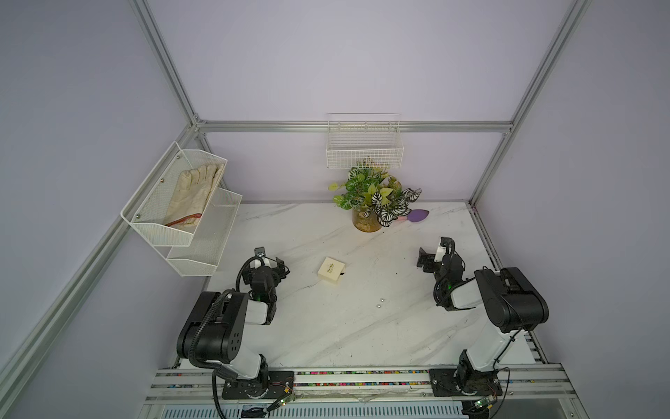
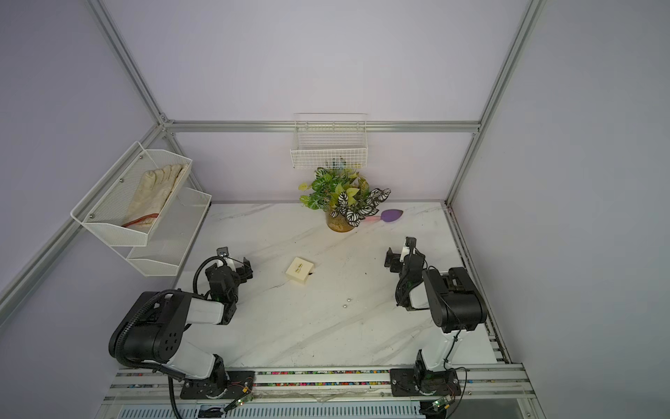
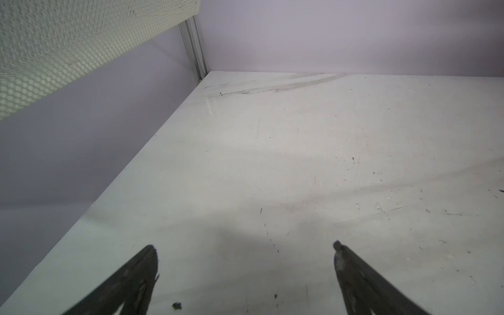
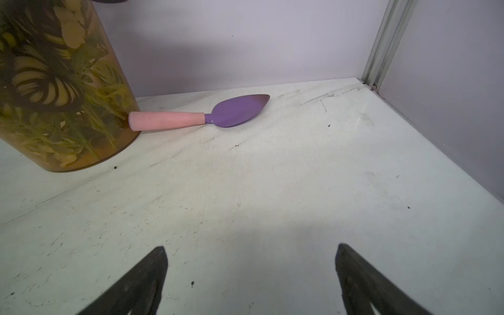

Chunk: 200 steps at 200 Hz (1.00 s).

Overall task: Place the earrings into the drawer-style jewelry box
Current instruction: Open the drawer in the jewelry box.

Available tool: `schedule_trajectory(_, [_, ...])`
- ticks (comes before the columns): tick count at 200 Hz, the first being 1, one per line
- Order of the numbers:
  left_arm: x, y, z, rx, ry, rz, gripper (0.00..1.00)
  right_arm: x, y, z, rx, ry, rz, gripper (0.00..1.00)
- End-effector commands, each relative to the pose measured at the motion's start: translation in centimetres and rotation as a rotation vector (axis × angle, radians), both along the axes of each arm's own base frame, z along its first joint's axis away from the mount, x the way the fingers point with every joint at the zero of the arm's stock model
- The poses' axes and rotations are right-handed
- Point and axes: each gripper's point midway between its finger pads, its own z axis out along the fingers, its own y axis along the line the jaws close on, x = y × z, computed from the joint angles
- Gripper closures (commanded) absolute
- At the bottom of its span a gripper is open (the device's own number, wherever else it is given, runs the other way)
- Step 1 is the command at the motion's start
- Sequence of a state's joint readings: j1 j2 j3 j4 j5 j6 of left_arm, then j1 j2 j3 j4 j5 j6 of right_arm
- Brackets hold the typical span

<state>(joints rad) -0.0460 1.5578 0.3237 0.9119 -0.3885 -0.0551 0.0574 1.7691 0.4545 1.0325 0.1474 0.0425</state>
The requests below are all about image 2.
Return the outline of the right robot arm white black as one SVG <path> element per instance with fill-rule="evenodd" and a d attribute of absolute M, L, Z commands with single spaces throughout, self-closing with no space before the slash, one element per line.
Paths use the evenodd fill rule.
<path fill-rule="evenodd" d="M 399 275 L 394 291 L 396 305 L 408 312 L 428 311 L 441 332 L 441 341 L 418 353 L 423 366 L 431 371 L 451 368 L 466 335 L 489 317 L 481 293 L 468 271 L 452 267 L 440 272 L 427 263 L 417 249 L 395 253 L 389 249 L 384 266 Z"/>

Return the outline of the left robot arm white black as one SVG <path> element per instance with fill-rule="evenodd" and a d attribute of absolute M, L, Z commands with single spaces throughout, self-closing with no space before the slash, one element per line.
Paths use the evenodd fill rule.
<path fill-rule="evenodd" d="M 251 262 L 226 254 L 197 268 L 191 292 L 144 292 L 114 330 L 109 354 L 128 368 L 147 368 L 178 380 L 227 382 L 223 359 L 187 342 L 196 325 L 227 326 L 239 300 L 239 286 L 253 278 Z"/>

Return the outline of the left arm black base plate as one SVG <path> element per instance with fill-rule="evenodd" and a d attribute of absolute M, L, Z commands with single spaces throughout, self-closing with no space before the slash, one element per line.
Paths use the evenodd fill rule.
<path fill-rule="evenodd" d="M 253 390 L 256 373 L 251 370 L 226 371 L 223 379 L 186 380 L 181 387 L 183 400 L 240 399 Z"/>

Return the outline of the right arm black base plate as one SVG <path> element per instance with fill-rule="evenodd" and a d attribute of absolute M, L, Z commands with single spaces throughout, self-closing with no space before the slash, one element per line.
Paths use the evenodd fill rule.
<path fill-rule="evenodd" d="M 461 383 L 456 370 L 419 372 L 413 368 L 389 371 L 393 396 L 460 396 Z"/>

